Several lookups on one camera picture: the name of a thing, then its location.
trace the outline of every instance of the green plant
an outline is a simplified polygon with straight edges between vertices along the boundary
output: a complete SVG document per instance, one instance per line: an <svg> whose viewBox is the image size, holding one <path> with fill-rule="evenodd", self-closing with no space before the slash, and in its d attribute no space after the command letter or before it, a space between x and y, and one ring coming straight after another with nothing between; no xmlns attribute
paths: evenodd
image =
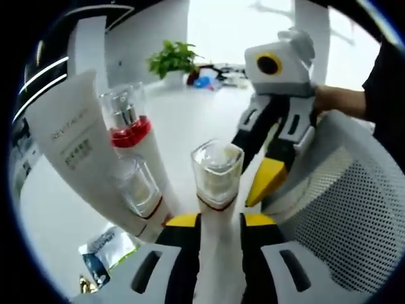
<svg viewBox="0 0 405 304"><path fill-rule="evenodd" d="M149 71L163 79L168 72L185 71L191 73L196 69L194 58L198 56L189 47L193 44L163 41L163 49L147 59Z"/></svg>

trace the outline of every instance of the person's arm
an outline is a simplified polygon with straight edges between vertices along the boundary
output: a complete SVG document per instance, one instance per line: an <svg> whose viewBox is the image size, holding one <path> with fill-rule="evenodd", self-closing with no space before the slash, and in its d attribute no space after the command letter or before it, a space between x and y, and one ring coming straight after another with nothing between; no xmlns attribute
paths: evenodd
<svg viewBox="0 0 405 304"><path fill-rule="evenodd" d="M346 115L364 119L366 116L365 92L318 85L315 89L315 109L319 113L339 110Z"/></svg>

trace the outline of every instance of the black sleeve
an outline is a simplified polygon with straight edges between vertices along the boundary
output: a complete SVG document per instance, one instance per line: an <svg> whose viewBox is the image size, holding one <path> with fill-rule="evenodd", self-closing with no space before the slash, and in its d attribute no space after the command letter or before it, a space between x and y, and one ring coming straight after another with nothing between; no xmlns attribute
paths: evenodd
<svg viewBox="0 0 405 304"><path fill-rule="evenodd" d="M363 88L365 119L375 122L375 138L405 170L405 59L385 39Z"/></svg>
<svg viewBox="0 0 405 304"><path fill-rule="evenodd" d="M404 69L403 54L383 38L373 70L363 84L367 120L383 122L395 111L404 109Z"/></svg>

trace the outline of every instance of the white table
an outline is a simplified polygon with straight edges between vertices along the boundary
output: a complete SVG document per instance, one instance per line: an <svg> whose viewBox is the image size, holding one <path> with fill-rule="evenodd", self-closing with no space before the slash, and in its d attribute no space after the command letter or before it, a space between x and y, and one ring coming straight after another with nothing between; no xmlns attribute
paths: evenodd
<svg viewBox="0 0 405 304"><path fill-rule="evenodd" d="M173 188L184 212L199 210L190 152L211 138L231 141L241 113L247 108L252 89L222 88L217 92L205 89L168 91L161 83L147 89L147 112L153 122L158 146ZM254 173L260 163L255 158L241 178L235 213L244 207ZM34 253L51 279L68 296L75 296L79 274L88 274L78 247L99 234L107 224L105 218L85 203L56 173L45 157L41 157L24 183L20 210L22 222ZM236 258L242 271L239 232L226 251ZM211 239L203 256L224 250ZM231 271L223 271L234 276ZM244 284L243 272L238 284Z"/></svg>

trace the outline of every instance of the package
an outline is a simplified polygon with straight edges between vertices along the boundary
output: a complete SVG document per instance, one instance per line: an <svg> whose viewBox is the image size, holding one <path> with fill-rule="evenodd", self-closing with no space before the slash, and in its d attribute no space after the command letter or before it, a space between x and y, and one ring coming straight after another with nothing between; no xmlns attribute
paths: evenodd
<svg viewBox="0 0 405 304"><path fill-rule="evenodd" d="M100 236L80 246L78 251L97 287L102 288L109 282L113 268L138 248L139 244L134 244L124 230L109 224Z"/></svg>

